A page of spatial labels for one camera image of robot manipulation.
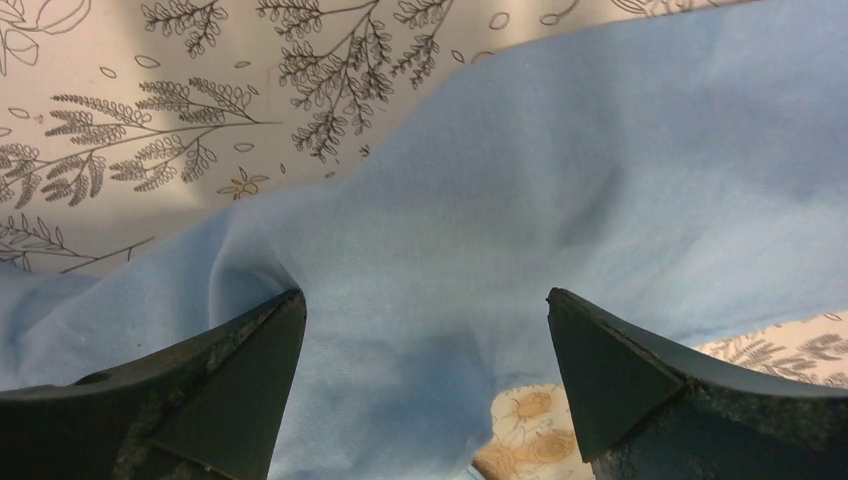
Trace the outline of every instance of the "leaf branch illustration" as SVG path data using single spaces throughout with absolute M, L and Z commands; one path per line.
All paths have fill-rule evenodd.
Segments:
M 312 115 L 313 121 L 299 127 L 292 135 L 295 148 L 311 150 L 310 155 L 322 162 L 326 162 L 328 156 L 338 155 L 336 147 L 346 130 L 352 128 L 354 135 L 361 135 L 372 125 L 372 103 L 388 102 L 394 93 L 392 80 L 385 70 L 397 76 L 413 64 L 417 66 L 415 62 L 424 55 L 426 58 L 420 60 L 422 68 L 412 72 L 412 85 L 417 88 L 435 66 L 433 55 L 438 53 L 438 44 L 433 39 L 452 2 L 398 2 L 404 13 L 395 14 L 395 18 L 401 23 L 418 28 L 430 22 L 434 28 L 424 48 L 413 45 L 410 47 L 413 53 L 392 66 L 389 45 L 392 36 L 385 32 L 386 25 L 375 16 L 381 0 L 336 10 L 322 10 L 318 0 L 259 0 L 259 15 L 275 22 L 277 34 L 291 42 L 281 49 L 280 86 L 292 85 L 297 90 L 299 95 L 291 99 L 295 108 L 320 109 Z M 328 16 L 350 12 L 359 12 L 353 26 L 323 53 L 316 53 L 312 44 L 304 40 L 308 34 L 320 32 Z
M 618 8 L 634 15 L 661 17 L 675 13 L 690 12 L 695 8 L 694 0 L 611 0 Z
M 0 202 L 18 196 L 15 208 L 23 208 L 38 191 L 48 202 L 64 199 L 72 207 L 95 198 L 103 188 L 107 170 L 102 152 L 135 142 L 143 146 L 132 158 L 108 165 L 113 172 L 111 179 L 135 182 L 133 190 L 137 192 L 152 191 L 175 178 L 178 169 L 174 164 L 183 160 L 180 178 L 191 183 L 217 162 L 215 152 L 202 143 L 207 135 L 223 128 L 275 123 L 260 122 L 247 113 L 252 93 L 241 87 L 201 78 L 189 79 L 188 85 L 157 81 L 139 87 L 150 96 L 136 102 L 135 107 L 80 95 L 54 96 L 55 102 L 83 109 L 52 111 L 50 115 L 64 123 L 45 135 L 69 136 L 71 143 L 87 148 L 48 161 L 39 158 L 40 152 L 31 146 L 0 145 Z M 196 100 L 198 96 L 207 101 Z M 153 128 L 149 112 L 176 113 L 183 126 Z M 98 123 L 95 113 L 109 121 Z M 46 178 L 41 176 L 42 171 L 46 171 Z M 45 179 L 49 183 L 39 190 Z M 12 189 L 19 182 L 20 194 Z
M 717 342 L 704 353 L 762 373 L 816 383 L 810 370 L 819 362 L 841 361 L 848 354 L 848 340 L 839 334 L 827 333 L 807 340 L 792 353 L 786 346 L 776 345 L 766 338 L 743 345 L 740 337 L 731 337 Z
M 131 252 L 151 240 L 152 238 L 136 242 L 106 255 L 88 255 L 71 250 L 65 244 L 65 236 L 59 227 L 48 227 L 41 217 L 36 217 L 35 223 L 31 223 L 26 214 L 22 213 L 18 220 L 10 215 L 5 222 L 0 221 L 0 263 L 32 271 L 30 259 L 36 255 L 80 260 L 80 263 L 62 272 L 67 273 L 124 252 Z
M 40 46 L 32 34 L 69 32 L 91 10 L 91 0 L 47 0 L 40 7 L 32 3 L 0 0 L 0 76 L 6 76 L 10 58 L 28 66 L 38 63 Z
M 403 53 L 392 67 L 392 77 L 410 71 L 412 88 L 417 89 L 436 68 L 435 55 L 439 53 L 436 35 L 445 23 L 445 19 L 453 7 L 454 0 L 416 0 L 413 2 L 398 2 L 400 12 L 395 13 L 395 19 L 410 29 L 432 27 L 429 33 L 415 36 L 415 43 L 409 51 Z
M 168 6 L 156 2 L 153 8 L 142 5 L 141 12 L 146 19 L 144 29 L 148 32 L 159 30 L 165 37 L 172 34 L 181 37 L 188 32 L 185 46 L 189 56 L 197 58 L 207 47 L 217 45 L 217 37 L 221 34 L 218 22 L 229 17 L 226 10 L 217 6 L 218 1 L 200 6 L 191 0 L 170 0 Z

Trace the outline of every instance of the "floral patterned surface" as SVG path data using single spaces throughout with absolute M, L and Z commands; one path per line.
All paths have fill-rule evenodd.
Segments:
M 0 261 L 107 274 L 234 201 L 350 173 L 463 66 L 742 1 L 0 0 Z
M 792 380 L 848 388 L 848 311 L 707 343 L 696 350 Z M 494 438 L 474 459 L 486 480 L 593 480 L 583 464 L 562 385 L 502 392 L 492 404 Z

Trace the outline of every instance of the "blue cloth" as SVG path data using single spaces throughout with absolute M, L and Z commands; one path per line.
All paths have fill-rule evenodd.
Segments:
M 444 480 L 496 392 L 557 381 L 551 287 L 687 343 L 844 309 L 845 18 L 767 1 L 529 44 L 454 75 L 350 178 L 242 202 L 102 280 L 4 269 L 0 388 L 300 287 L 270 478 Z

